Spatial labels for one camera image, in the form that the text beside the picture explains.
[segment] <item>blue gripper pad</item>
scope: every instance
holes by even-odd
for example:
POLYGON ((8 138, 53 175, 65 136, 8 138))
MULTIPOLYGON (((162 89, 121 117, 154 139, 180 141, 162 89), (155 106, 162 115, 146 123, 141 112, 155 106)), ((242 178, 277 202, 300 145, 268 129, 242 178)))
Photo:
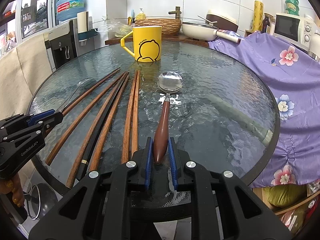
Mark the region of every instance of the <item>blue gripper pad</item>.
POLYGON ((153 155, 153 140, 150 140, 149 148, 148 148, 148 155, 147 155, 147 161, 146 161, 146 174, 145 174, 145 182, 144 185, 146 187, 146 190, 149 189, 150 185, 150 177, 151 177, 151 160, 153 155))
POLYGON ((178 187, 178 177, 177 177, 178 171, 177 171, 177 165, 176 165, 176 160, 175 160, 175 157, 174 157, 174 152, 173 152, 171 139, 169 139, 168 153, 169 153, 169 160, 170 160, 172 184, 173 184, 174 189, 177 190, 177 187, 178 187))
POLYGON ((33 126, 36 124, 37 121, 41 120, 42 118, 45 118, 46 116, 50 115, 50 114, 54 114, 55 110, 54 109, 51 109, 51 110, 48 110, 48 111, 45 111, 45 112, 42 112, 40 114, 36 114, 36 115, 33 115, 31 118, 30 118, 30 121, 28 122, 28 126, 33 126))

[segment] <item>human hand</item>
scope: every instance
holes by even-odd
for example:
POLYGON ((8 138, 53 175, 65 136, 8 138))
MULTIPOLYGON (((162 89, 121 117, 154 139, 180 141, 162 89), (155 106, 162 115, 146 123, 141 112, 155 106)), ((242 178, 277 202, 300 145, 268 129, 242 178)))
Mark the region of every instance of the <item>human hand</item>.
POLYGON ((18 173, 9 180, 0 179, 0 194, 8 194, 9 192, 12 192, 13 203, 18 207, 23 207, 24 195, 18 173))

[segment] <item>green cushion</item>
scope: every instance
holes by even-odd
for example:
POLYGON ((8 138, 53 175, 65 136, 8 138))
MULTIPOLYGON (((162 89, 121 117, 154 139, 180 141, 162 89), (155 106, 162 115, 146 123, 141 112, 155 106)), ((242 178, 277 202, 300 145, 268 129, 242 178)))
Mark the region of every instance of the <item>green cushion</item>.
POLYGON ((264 188, 270 204, 285 208, 307 196, 306 185, 285 184, 264 188))

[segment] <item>soap dispenser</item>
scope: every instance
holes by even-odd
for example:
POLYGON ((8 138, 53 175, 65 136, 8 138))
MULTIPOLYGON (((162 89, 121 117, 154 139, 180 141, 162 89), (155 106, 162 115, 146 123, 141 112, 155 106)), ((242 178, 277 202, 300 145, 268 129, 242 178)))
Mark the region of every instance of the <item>soap dispenser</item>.
POLYGON ((140 13, 136 16, 136 20, 143 20, 146 18, 146 15, 143 13, 142 8, 140 8, 140 13))

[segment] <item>mug handle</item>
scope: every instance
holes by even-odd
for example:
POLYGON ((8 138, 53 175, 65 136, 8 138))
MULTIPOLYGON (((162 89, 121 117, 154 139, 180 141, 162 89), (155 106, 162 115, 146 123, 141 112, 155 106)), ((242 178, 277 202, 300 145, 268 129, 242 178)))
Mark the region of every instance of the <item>mug handle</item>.
POLYGON ((129 50, 125 45, 124 45, 124 40, 125 38, 127 38, 128 36, 130 36, 131 34, 133 33, 133 31, 129 32, 126 36, 124 36, 121 40, 120 40, 120 44, 121 44, 121 47, 124 48, 132 57, 134 57, 134 53, 129 50))

